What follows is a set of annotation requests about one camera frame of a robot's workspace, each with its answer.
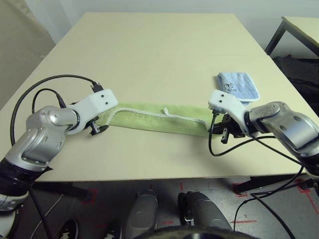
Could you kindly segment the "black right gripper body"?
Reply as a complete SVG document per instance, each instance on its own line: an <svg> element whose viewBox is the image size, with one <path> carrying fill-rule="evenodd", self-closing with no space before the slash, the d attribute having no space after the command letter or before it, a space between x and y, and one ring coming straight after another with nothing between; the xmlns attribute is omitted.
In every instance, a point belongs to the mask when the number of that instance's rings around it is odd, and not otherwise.
<svg viewBox="0 0 319 239"><path fill-rule="evenodd" d="M221 137L221 142L227 144L229 135L233 135L234 138L245 137L245 134L242 132L239 124L229 115L225 114L223 116L222 122L224 124L223 134Z"/></svg>

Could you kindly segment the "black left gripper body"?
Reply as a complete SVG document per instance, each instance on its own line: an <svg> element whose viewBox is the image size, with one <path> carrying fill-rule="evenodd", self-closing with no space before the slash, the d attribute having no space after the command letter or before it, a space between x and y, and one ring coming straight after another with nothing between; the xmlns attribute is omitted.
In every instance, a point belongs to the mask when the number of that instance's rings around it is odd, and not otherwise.
<svg viewBox="0 0 319 239"><path fill-rule="evenodd" d="M96 116L95 118L93 118L92 120L88 121L86 123L86 128L91 128L91 135L97 135L99 134L101 131L99 129L99 127L96 125L96 121L99 119L98 116Z"/></svg>

